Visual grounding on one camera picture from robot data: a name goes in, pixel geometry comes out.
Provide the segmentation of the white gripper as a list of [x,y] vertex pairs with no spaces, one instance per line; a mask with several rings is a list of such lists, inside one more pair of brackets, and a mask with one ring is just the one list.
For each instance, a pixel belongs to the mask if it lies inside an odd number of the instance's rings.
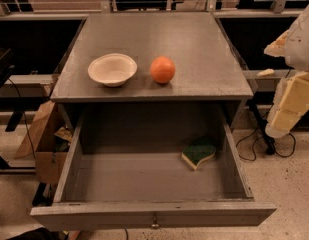
[[[309,71],[309,4],[283,32],[264,49],[266,55],[284,57],[288,66],[298,71]],[[298,72],[283,78],[277,85],[274,105],[270,109],[265,132],[273,138],[282,138],[309,110],[309,72]]]

